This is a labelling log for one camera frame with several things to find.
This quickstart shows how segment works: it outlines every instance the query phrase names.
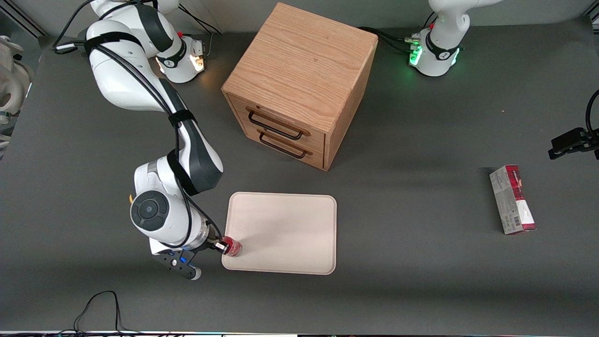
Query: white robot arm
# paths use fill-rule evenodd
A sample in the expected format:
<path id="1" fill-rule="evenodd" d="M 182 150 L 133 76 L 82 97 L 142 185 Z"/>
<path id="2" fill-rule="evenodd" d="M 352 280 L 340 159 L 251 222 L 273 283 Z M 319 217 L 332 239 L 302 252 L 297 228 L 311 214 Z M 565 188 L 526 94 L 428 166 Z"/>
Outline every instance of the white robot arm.
<path id="1" fill-rule="evenodd" d="M 122 20 L 112 20 L 110 15 L 121 15 L 122 19 L 127 14 L 135 18 L 132 11 L 121 12 L 131 8 L 136 13 L 143 13 L 145 10 L 140 10 L 140 7 L 146 7 L 155 12 L 155 25 L 164 28 L 170 27 L 170 24 L 166 22 L 165 25 L 162 21 L 164 17 L 150 6 L 127 5 L 110 11 L 114 7 L 108 6 L 105 0 L 97 0 L 92 4 L 99 3 L 107 6 L 95 8 L 100 13 L 104 11 L 101 15 L 108 15 L 87 29 L 86 40 L 56 49 L 60 51 L 83 46 L 89 55 L 100 91 L 114 105 L 128 110 L 165 112 L 168 115 L 176 131 L 175 149 L 136 169 L 136 196 L 131 197 L 130 216 L 136 228 L 148 236 L 150 250 L 158 262 L 188 279 L 198 279 L 200 269 L 190 263 L 198 251 L 211 248 L 231 256 L 241 251 L 241 245 L 229 237 L 223 237 L 214 222 L 190 198 L 216 186 L 223 173 L 222 162 L 177 91 L 167 80 L 158 78 L 150 68 L 147 58 L 154 55 L 150 49 L 143 47 L 141 39 L 148 39 L 152 34 L 140 34 L 139 29 L 134 31 Z M 172 46 L 177 45 L 176 41 L 182 42 L 176 34 L 172 36 Z M 155 40 L 150 38 L 149 41 L 149 45 L 155 46 L 152 42 Z M 155 48 L 155 52 L 157 55 L 162 53 L 158 48 Z M 195 70 L 183 64 L 183 60 L 170 68 L 171 71 L 167 70 L 166 75 L 195 76 Z"/>
<path id="2" fill-rule="evenodd" d="M 202 41 L 179 35 L 163 15 L 177 9 L 179 0 L 95 0 L 91 6 L 101 20 L 127 26 L 141 43 L 146 58 L 156 57 L 161 71 L 172 82 L 191 81 L 204 70 Z"/>
<path id="3" fill-rule="evenodd" d="M 470 27 L 469 9 L 502 0 L 428 0 L 438 18 L 433 28 L 412 34 L 420 41 L 410 55 L 410 65 L 427 76 L 441 76 L 455 64 L 459 44 Z"/>

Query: red and white box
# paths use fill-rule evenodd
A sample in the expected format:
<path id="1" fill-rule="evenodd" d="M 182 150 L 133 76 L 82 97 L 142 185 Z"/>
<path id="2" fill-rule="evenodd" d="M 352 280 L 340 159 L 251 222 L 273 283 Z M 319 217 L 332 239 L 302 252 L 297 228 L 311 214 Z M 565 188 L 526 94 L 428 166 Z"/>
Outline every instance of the red and white box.
<path id="1" fill-rule="evenodd" d="M 491 184 L 506 235 L 537 229 L 522 193 L 518 165 L 506 165 L 491 173 Z"/>

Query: gray table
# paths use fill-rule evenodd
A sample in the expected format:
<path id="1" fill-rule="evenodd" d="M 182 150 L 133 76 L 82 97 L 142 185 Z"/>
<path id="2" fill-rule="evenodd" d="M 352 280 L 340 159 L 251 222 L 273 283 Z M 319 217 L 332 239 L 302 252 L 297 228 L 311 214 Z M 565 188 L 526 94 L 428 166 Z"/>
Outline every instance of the gray table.
<path id="1" fill-rule="evenodd" d="M 229 110 L 220 86 L 252 37 L 216 37 L 208 71 L 176 86 L 225 165 L 194 199 L 224 227 L 237 191 L 332 195 L 335 272 L 232 272 L 215 252 L 197 257 L 197 282 L 164 270 L 128 196 L 135 168 L 173 146 L 170 125 L 108 103 L 85 59 L 45 52 L 0 162 L 0 329 L 66 329 L 113 289 L 143 330 L 599 332 L 599 163 L 547 157 L 597 88 L 588 19 L 473 28 L 438 79 L 381 44 L 328 173 L 246 139 Z M 501 231 L 488 168 L 505 164 L 521 167 L 536 232 Z M 82 327 L 112 329 L 113 310 L 98 299 Z"/>

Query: wall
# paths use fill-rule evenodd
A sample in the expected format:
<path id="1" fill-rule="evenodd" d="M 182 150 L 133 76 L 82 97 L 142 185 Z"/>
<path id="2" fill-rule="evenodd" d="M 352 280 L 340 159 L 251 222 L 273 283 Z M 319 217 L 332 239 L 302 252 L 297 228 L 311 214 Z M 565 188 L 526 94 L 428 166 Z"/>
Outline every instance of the wall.
<path id="1" fill-rule="evenodd" d="M 426 0 L 282 0 L 283 2 L 349 25 L 412 27 L 431 12 Z M 49 33 L 57 35 L 83 0 L 14 0 Z M 277 0 L 181 0 L 192 13 L 226 32 L 257 31 Z M 593 0 L 505 0 L 471 10 L 475 26 L 560 22 L 579 16 Z M 168 15 L 179 31 L 196 33 L 198 26 L 177 11 Z M 97 17 L 84 8 L 67 32 L 76 36 Z"/>

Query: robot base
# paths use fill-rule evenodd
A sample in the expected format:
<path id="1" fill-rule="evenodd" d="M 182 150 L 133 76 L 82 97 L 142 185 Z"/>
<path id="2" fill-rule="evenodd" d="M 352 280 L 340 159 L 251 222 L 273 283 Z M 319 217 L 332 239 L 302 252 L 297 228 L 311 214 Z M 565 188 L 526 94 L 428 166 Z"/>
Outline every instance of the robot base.
<path id="1" fill-rule="evenodd" d="M 170 64 L 163 64 L 156 59 L 160 66 L 160 71 L 174 83 L 189 82 L 205 70 L 204 44 L 202 41 L 196 41 L 187 36 L 181 37 L 181 40 L 186 45 L 186 54 L 175 67 L 172 67 Z"/>
<path id="2" fill-rule="evenodd" d="M 425 37 L 430 31 L 429 28 L 423 29 L 418 33 L 412 34 L 412 38 L 419 38 L 421 41 L 425 41 Z M 453 55 L 448 55 L 447 59 L 440 61 L 426 46 L 426 43 L 421 43 L 410 54 L 408 64 L 426 76 L 437 77 L 449 71 L 449 68 L 455 64 L 458 54 L 459 49 Z"/>

